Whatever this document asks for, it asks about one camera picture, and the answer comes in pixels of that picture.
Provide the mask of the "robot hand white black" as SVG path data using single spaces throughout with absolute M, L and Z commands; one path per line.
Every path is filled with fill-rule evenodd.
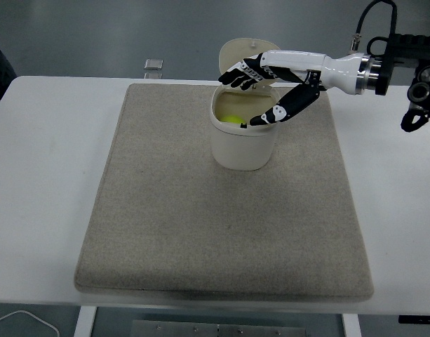
M 264 80 L 296 83 L 273 107 L 249 121 L 251 126 L 275 124 L 292 119 L 329 88 L 356 94 L 362 57 L 358 53 L 333 59 L 320 53 L 269 50 L 236 62 L 221 74 L 219 82 L 243 91 Z

